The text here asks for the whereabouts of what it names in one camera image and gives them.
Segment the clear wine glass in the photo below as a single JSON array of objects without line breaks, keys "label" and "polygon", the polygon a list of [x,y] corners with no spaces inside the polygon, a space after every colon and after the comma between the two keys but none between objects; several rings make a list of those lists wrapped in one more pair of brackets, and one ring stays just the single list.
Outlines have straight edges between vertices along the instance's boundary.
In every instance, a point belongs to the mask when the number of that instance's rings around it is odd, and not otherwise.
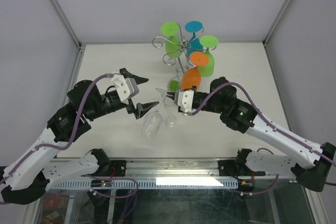
[{"label": "clear wine glass", "polygon": [[162,125],[165,116],[164,106],[174,106],[174,102],[166,96],[167,91],[161,88],[155,88],[161,94],[159,101],[159,109],[150,112],[145,116],[145,121],[142,126],[141,134],[147,139],[155,138],[160,126]]}]

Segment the orange plastic wine glass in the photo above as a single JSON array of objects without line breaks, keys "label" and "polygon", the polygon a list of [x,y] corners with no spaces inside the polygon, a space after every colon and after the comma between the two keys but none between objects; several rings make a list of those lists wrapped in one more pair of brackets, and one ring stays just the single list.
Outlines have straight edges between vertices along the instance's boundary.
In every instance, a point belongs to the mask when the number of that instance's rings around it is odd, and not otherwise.
[{"label": "orange plastic wine glass", "polygon": [[193,52],[190,54],[190,62],[195,65],[184,73],[180,82],[181,90],[198,89],[201,84],[202,75],[198,67],[204,67],[209,63],[208,56],[203,52]]}]

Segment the clear flute glass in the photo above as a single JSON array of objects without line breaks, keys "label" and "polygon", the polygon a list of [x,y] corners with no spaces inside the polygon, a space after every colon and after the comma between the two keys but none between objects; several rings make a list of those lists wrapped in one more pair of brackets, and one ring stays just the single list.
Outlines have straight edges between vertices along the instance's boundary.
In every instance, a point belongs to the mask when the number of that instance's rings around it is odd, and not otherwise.
[{"label": "clear flute glass", "polygon": [[175,107],[173,106],[164,106],[165,116],[163,118],[163,122],[167,127],[174,127],[177,124],[176,112]]}]

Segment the green wine glass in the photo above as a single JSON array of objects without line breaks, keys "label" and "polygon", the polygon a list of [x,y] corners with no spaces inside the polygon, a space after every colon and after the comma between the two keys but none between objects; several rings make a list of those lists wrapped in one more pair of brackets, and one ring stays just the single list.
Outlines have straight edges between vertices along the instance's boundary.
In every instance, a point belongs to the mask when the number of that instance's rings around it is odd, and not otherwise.
[{"label": "green wine glass", "polygon": [[166,22],[161,27],[161,33],[167,38],[165,42],[166,54],[169,58],[176,59],[182,52],[181,49],[181,40],[177,37],[177,34],[180,32],[180,26],[176,22]]},{"label": "green wine glass", "polygon": [[202,77],[210,77],[214,72],[215,60],[210,53],[211,48],[216,48],[219,41],[218,38],[212,35],[205,35],[199,40],[200,44],[206,49],[204,54],[208,57],[208,64],[198,67]]}]

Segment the blue plastic wine glass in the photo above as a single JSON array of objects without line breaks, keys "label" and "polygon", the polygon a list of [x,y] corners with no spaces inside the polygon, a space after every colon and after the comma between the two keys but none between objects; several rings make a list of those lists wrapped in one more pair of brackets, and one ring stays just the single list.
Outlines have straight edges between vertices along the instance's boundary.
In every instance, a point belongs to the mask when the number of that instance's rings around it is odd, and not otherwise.
[{"label": "blue plastic wine glass", "polygon": [[200,43],[200,39],[198,38],[198,33],[202,33],[204,28],[203,24],[199,21],[191,21],[185,25],[185,30],[189,33],[192,33],[192,37],[188,40],[186,56],[189,59],[191,53],[193,52],[203,52],[203,46]]}]

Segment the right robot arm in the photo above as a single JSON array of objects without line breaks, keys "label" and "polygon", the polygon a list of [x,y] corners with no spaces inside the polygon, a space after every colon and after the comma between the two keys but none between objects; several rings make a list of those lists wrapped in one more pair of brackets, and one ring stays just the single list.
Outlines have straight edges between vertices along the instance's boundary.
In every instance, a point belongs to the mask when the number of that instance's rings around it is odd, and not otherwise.
[{"label": "right robot arm", "polygon": [[200,111],[219,114],[221,122],[229,129],[262,140],[282,152],[282,155],[263,154],[242,148],[234,160],[219,166],[224,175],[238,178],[274,174],[293,178],[309,190],[323,191],[330,168],[335,165],[335,146],[309,141],[279,126],[256,107],[246,90],[243,93],[248,100],[239,99],[237,89],[244,88],[220,77],[211,82],[208,93],[191,87],[164,94],[174,101],[181,113],[189,116]]}]

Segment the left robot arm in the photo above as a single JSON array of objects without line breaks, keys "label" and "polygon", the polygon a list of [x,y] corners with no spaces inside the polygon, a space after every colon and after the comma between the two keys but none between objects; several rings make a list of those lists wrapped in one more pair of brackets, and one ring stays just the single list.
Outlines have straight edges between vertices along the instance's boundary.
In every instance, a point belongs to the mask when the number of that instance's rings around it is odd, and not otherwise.
[{"label": "left robot arm", "polygon": [[158,105],[157,101],[132,102],[139,93],[139,85],[148,81],[148,78],[122,68],[93,81],[76,83],[67,93],[69,102],[49,119],[34,144],[17,161],[1,167],[1,184],[4,185],[1,205],[27,205],[69,179],[106,175],[111,161],[101,148],[92,149],[84,157],[62,165],[51,165],[50,161],[88,132],[91,129],[89,122],[122,109],[140,119]]}]

